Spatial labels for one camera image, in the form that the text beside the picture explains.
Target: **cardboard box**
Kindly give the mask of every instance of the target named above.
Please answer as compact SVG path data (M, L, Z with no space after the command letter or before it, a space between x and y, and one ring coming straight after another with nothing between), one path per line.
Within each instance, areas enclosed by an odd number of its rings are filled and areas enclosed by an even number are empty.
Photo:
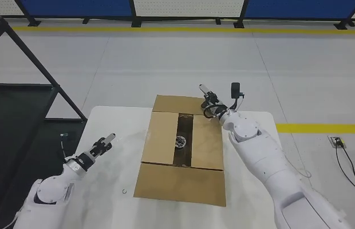
M203 101L157 96L134 197L226 206L222 129L203 116ZM177 136L183 148L175 147Z

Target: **power outlet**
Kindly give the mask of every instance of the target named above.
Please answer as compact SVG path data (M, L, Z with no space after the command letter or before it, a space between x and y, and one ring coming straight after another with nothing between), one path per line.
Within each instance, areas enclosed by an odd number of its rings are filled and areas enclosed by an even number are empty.
M336 145L336 139L338 138L339 136L328 136L328 139L329 139L329 141L330 141L330 144L332 145L332 147L335 149L335 148L342 148L340 145ZM344 148L347 148L346 147L346 145L345 145L345 142L344 142L344 140L341 138L341 137L339 137L340 138L340 140L342 141L342 143L343 143L343 146L344 146Z

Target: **floor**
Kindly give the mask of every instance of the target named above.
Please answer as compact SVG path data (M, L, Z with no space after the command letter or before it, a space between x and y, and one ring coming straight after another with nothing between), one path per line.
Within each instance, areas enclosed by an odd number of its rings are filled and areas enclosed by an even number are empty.
M13 26L25 26L10 20ZM331 23L246 22L246 27L333 29ZM45 20L41 26L130 26L126 22ZM213 22L144 23L145 27L216 27ZM223 22L232 27L232 22ZM268 111L276 123L355 124L355 35L275 33L18 32L88 116L93 107L152 107L157 94L201 97L205 84L227 104L240 82L240 110ZM6 35L0 38L0 82L45 83ZM57 98L49 117L77 117ZM355 188L341 173L330 134L280 133L303 181L323 194L355 228ZM355 134L341 135L355 165ZM351 176L345 156L345 171Z

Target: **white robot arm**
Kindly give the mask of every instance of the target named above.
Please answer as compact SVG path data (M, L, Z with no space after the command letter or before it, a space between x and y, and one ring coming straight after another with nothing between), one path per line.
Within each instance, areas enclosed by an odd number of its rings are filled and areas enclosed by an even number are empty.
M71 197L74 183L82 179L98 156L111 149L115 134L102 137L90 150L63 164L63 173L37 180L21 208L15 229L59 229Z
M217 117L248 170L266 187L274 202L278 229L347 228L341 214L318 192L305 186L290 169L281 147L254 120L243 118L236 111L237 99L243 97L239 83L232 83L231 97L235 104L228 108L212 91L200 85L206 101L204 115Z

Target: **yellow tape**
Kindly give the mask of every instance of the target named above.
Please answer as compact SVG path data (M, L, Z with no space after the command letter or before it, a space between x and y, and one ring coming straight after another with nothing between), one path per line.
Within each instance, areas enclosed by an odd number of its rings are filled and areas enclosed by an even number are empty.
M199 27L13 27L16 31L41 31L41 32L191 32L191 33L293 33L293 34L353 34L355 30L312 30L312 29L234 29L234 28L199 28Z
M355 124L277 124L278 133L355 133Z

